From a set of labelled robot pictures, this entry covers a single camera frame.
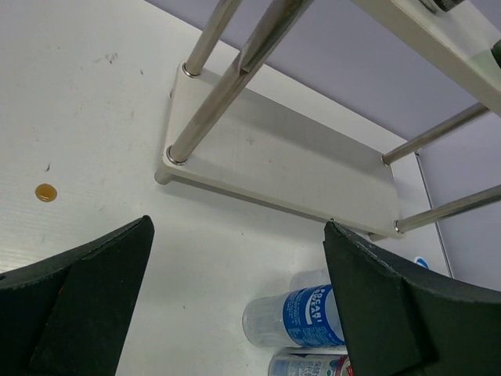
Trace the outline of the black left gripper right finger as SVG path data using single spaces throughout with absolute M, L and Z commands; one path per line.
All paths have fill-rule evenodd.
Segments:
M 500 293 L 446 277 L 329 221 L 323 242 L 356 375 L 498 375 Z

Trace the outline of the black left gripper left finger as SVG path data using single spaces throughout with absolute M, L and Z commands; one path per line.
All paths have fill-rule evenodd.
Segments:
M 148 215 L 1 275 L 3 375 L 113 375 L 153 245 Z

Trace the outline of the silver blue can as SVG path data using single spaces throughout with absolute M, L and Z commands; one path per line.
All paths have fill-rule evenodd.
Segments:
M 282 349 L 269 363 L 273 376 L 353 376 L 345 347 L 325 349 Z

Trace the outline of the Pocari Sweat bottle front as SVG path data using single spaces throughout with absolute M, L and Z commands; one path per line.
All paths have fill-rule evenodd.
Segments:
M 333 348 L 345 345 L 329 284 L 255 299 L 242 316 L 244 334 L 261 348 Z

